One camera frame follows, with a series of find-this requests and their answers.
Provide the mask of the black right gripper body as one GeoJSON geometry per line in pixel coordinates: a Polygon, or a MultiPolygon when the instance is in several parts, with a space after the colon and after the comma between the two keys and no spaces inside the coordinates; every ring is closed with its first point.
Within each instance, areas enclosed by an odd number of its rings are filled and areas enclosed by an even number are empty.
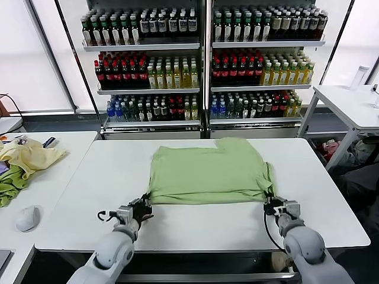
{"type": "Polygon", "coordinates": [[[267,207],[264,207],[264,213],[266,215],[275,215],[280,216],[285,212],[285,202],[286,199],[279,198],[280,204],[269,204],[267,207]]]}

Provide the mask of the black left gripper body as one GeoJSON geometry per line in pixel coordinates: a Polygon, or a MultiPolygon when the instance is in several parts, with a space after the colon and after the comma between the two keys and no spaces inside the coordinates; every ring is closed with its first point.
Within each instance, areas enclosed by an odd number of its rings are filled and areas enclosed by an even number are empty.
{"type": "Polygon", "coordinates": [[[130,202],[129,206],[133,210],[133,218],[136,221],[145,221],[146,219],[150,217],[149,201],[130,202]]]}

